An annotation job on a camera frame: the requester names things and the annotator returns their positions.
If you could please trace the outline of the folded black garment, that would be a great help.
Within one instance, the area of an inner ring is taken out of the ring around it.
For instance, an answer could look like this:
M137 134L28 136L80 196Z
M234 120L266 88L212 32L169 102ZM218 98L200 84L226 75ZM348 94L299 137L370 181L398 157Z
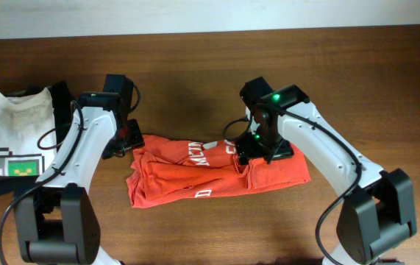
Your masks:
M3 95L6 97L29 96L37 94L43 89L45 88L40 86L30 86L26 91ZM74 99L74 97L71 95L68 86L64 81L56 83L50 87L46 87L46 89L49 90L52 97L55 126L53 129L45 132L44 135L40 137L38 140L38 148L42 150L53 149L56 151L57 148L55 145L64 140L66 134L65 127L68 126L71 121L69 103ZM19 190L32 187L38 176L0 178L0 196L12 191L17 192Z

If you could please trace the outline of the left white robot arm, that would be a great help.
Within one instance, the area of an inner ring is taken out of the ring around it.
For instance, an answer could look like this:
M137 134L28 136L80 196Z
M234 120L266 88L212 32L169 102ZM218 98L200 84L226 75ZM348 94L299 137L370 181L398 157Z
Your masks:
M91 180L101 158L143 145L127 118L131 101L114 92L87 92L74 101L73 121L55 159L35 187L15 198L18 244L34 264L118 264L101 246L101 228L90 202Z

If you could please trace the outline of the orange red t-shirt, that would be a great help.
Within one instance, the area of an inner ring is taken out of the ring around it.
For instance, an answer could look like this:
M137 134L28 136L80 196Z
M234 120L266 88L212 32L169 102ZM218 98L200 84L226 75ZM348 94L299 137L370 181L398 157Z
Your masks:
M292 158L270 164L262 158L240 165L235 144L202 143L145 135L134 150L133 173L127 178L134 208L151 208L181 199L235 197L289 188L311 180L299 149Z

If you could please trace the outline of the folded white pixel-print t-shirt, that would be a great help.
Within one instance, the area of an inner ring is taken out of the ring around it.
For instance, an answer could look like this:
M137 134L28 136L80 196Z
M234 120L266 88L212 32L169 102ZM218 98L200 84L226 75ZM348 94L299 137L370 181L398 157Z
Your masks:
M39 149L38 140L54 126L48 89L22 97L0 93L0 178L44 173L56 151Z

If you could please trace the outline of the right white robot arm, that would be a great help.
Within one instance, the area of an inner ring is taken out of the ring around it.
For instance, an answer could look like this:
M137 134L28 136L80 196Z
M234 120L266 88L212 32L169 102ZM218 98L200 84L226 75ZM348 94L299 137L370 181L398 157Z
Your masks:
M401 169L387 172L363 156L296 85L273 91L257 78L243 86L240 97L249 122L236 142L240 162L293 158L299 149L338 195L316 224L319 240L324 220L341 206L339 244L332 252L323 252L323 264L397 264L398 260L381 256L417 232L410 177Z

